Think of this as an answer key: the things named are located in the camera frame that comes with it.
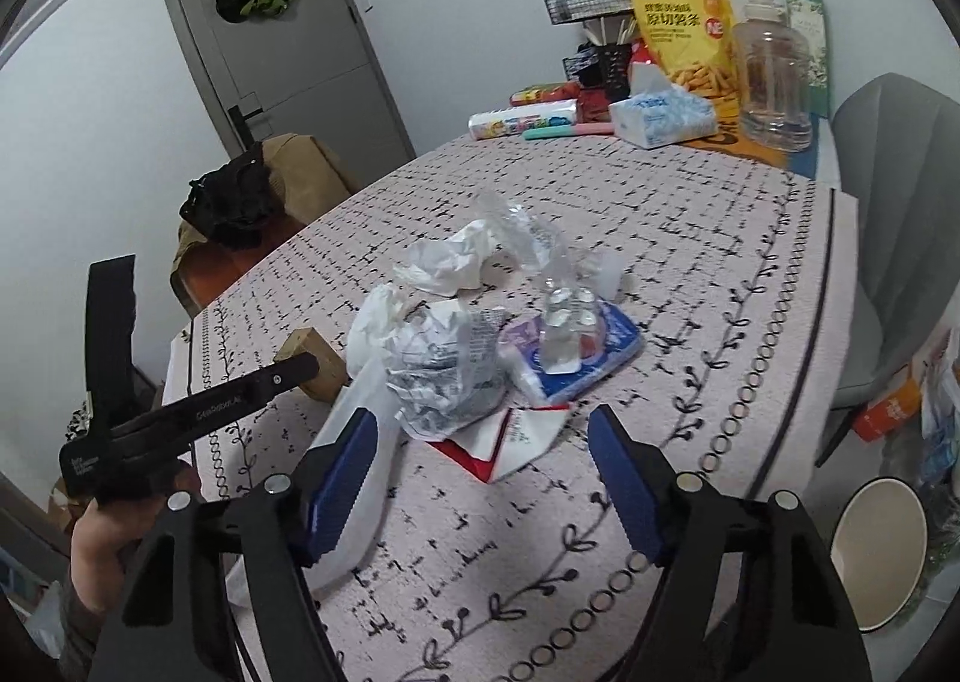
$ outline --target red circle logo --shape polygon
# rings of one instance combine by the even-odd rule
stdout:
[[[707,27],[707,34],[711,38],[717,38],[717,40],[723,38],[723,22],[720,19],[707,19],[704,27]]]

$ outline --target white wall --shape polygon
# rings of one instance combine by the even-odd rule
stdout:
[[[371,0],[365,23],[419,153],[562,76],[541,0]],[[739,5],[742,0],[734,0]],[[826,0],[835,105],[889,70],[960,100],[930,0]],[[0,70],[0,468],[35,500],[83,399],[90,262],[136,253],[134,360],[160,378],[185,317],[168,286],[187,182],[226,160],[162,0],[68,0]]]

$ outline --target chair leg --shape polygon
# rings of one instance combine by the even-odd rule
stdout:
[[[837,451],[837,447],[843,443],[843,440],[847,437],[847,433],[853,429],[853,421],[860,416],[860,412],[866,407],[867,404],[860,404],[847,412],[838,428],[833,432],[832,436],[829,437],[829,440],[827,441],[827,444],[824,445],[822,452],[817,455],[817,459],[813,463],[816,468],[820,468],[824,463],[827,462],[827,460],[830,459],[830,457],[833,457],[833,453]]]

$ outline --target screw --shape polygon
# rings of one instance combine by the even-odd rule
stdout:
[[[779,493],[776,493],[774,500],[776,500],[776,505],[787,511],[793,511],[800,505],[800,499],[787,490],[780,490]]]
[[[181,509],[185,509],[190,505],[190,494],[184,493],[183,490],[179,493],[174,493],[170,495],[170,498],[167,498],[167,505],[171,511],[181,511]]]
[[[274,474],[273,476],[267,476],[267,480],[263,482],[263,489],[271,495],[280,495],[280,493],[285,493],[290,489],[290,476],[287,476],[287,474]]]
[[[677,486],[685,493],[699,493],[704,481],[697,474],[677,474]]]

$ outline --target yellow snack bag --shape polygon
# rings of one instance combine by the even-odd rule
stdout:
[[[693,94],[736,100],[730,0],[632,0],[656,62]]]

